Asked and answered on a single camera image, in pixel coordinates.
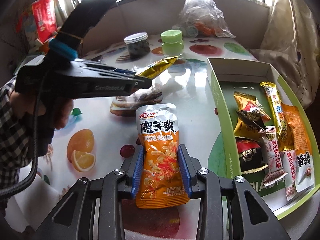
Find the green cardboard box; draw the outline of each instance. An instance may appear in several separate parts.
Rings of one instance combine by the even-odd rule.
[[[315,176],[314,185],[300,192],[293,200],[288,202],[285,197],[284,178],[265,188],[262,183],[265,175],[264,171],[244,175],[278,219],[285,217],[305,203],[320,187],[319,149],[306,113],[283,77],[270,64],[241,59],[209,58],[207,75],[219,114],[223,140],[222,150],[225,156],[224,159],[221,158],[221,154],[215,155],[212,152],[208,160],[208,167],[219,176],[233,178],[241,174],[233,132],[237,121],[237,105],[233,97],[234,91],[255,95],[262,104],[264,111],[272,116],[264,89],[260,87],[260,82],[270,81],[276,83],[283,103],[298,107],[311,141]],[[273,125],[273,120],[267,122],[266,125]]]

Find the gold snack wrapper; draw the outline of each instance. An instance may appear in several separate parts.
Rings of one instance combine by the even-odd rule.
[[[260,85],[266,90],[273,120],[275,122],[279,151],[285,152],[293,150],[294,144],[292,131],[285,120],[276,84],[271,82],[261,82]]]
[[[161,60],[158,60],[158,61],[150,64],[147,67],[147,69],[144,70],[143,72],[137,73],[136,76],[155,79],[163,71],[167,70],[170,66],[172,66],[176,62],[177,59],[178,59],[178,56],[166,57]]]
[[[244,110],[248,105],[248,103],[250,102],[252,106],[256,107],[254,111],[260,112],[262,119],[266,121],[270,120],[270,117],[260,107],[256,105],[257,98],[255,96],[248,95],[241,92],[234,92],[233,96],[237,102],[239,111]],[[258,141],[261,136],[258,133],[257,129],[246,125],[244,122],[240,120],[240,118],[238,118],[238,122],[234,129],[234,133],[236,137],[247,138],[255,141]]]

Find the candy wrapper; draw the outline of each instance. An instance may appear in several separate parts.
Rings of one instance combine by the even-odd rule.
[[[143,173],[136,205],[165,208],[189,201],[177,161],[179,130],[173,104],[142,106],[136,111],[139,138],[144,145]]]
[[[284,177],[285,179],[285,192],[287,201],[290,201],[297,195],[296,188],[296,169],[297,169],[297,156],[294,150],[284,152],[283,156],[283,168],[287,171],[287,175]]]
[[[278,143],[276,138],[276,128],[274,126],[267,126],[266,130],[259,130],[262,134],[262,141],[267,152],[266,160],[268,160],[268,173],[264,177],[263,185],[265,187],[272,185],[276,181],[282,179],[288,173],[284,171]]]
[[[167,58],[163,58],[161,60],[158,60],[158,61],[150,64],[149,66],[147,66],[144,71],[138,73],[136,76],[155,79],[163,71],[167,70],[172,64],[174,64],[177,59],[178,59],[178,56],[167,57]]]
[[[294,150],[297,156],[296,188],[301,192],[315,182],[311,144],[298,108],[283,103],[281,106],[293,133]]]
[[[168,69],[178,57],[168,57],[158,60],[145,67],[137,76],[155,79],[163,71]],[[153,81],[149,89],[139,89],[128,97],[115,97],[110,106],[110,112],[125,117],[134,117],[136,110],[141,106],[161,103],[163,99],[162,85]]]
[[[260,113],[247,112],[245,110],[236,111],[238,118],[247,126],[256,130],[265,130],[264,123],[262,121]]]
[[[241,174],[262,171],[268,165],[262,160],[261,147],[257,142],[237,138]]]
[[[279,151],[290,151],[293,149],[292,132],[284,118],[281,100],[276,88],[276,84],[271,82],[261,82],[260,85],[266,90],[268,102],[272,110],[272,116],[275,122],[278,137]]]
[[[250,113],[260,113],[262,120],[270,120],[270,117],[260,107],[257,106],[257,98],[255,96],[240,92],[234,92],[233,96],[237,102],[238,111],[245,110],[246,112]],[[255,141],[258,141],[261,136],[254,126],[245,124],[240,118],[238,118],[234,133],[236,137],[248,138]]]

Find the plaid shirt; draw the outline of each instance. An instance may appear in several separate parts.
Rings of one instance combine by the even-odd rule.
[[[15,77],[0,90],[0,188],[19,181],[20,168],[27,166],[29,137],[26,127],[13,114],[9,96],[14,90]],[[6,208],[8,199],[0,199],[0,209]]]

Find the wall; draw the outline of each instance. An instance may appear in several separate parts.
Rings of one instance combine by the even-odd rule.
[[[269,8],[247,0],[214,0],[236,40],[258,49],[268,24]],[[112,8],[84,38],[83,55],[122,41],[137,32],[160,34],[178,22],[185,0],[134,0]]]

